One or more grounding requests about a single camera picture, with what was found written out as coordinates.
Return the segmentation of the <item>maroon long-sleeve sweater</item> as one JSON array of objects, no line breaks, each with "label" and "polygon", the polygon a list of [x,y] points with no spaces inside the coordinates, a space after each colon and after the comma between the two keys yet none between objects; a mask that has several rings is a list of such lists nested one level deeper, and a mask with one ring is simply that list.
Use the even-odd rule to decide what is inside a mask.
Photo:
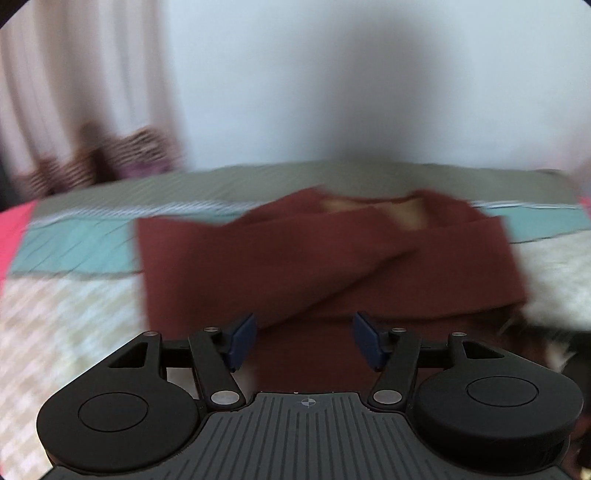
[{"label": "maroon long-sleeve sweater", "polygon": [[349,199],[311,188],[224,225],[136,223],[149,327],[181,339],[256,317],[256,390],[362,391],[353,315],[444,337],[490,328],[526,289],[500,218],[429,190]]}]

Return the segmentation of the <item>patterned quilt bedspread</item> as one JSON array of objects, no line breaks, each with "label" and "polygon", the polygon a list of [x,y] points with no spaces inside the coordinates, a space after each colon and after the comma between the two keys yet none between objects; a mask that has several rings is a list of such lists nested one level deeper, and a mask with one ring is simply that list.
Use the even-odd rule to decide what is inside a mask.
[{"label": "patterned quilt bedspread", "polygon": [[590,328],[590,219],[556,170],[320,161],[172,173],[44,200],[27,218],[1,294],[1,471],[50,467],[35,431],[42,403],[145,326],[133,223],[169,214],[231,221],[322,186],[355,197],[433,189],[504,220],[531,300],[524,325],[552,344]]}]

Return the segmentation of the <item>pink red cloth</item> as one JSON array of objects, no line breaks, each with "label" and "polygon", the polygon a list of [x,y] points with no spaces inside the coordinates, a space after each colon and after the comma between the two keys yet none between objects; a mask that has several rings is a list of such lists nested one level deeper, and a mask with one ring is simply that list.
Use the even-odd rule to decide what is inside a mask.
[{"label": "pink red cloth", "polygon": [[12,207],[0,214],[0,282],[4,285],[12,262],[26,234],[37,201]]}]

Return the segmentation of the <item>pink lace-trimmed curtain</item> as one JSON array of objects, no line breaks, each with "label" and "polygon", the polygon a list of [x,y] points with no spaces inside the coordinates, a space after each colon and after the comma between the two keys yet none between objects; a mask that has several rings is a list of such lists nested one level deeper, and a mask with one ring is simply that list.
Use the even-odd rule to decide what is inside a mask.
[{"label": "pink lace-trimmed curtain", "polygon": [[40,199],[178,170],[159,1],[1,5],[1,192]]}]

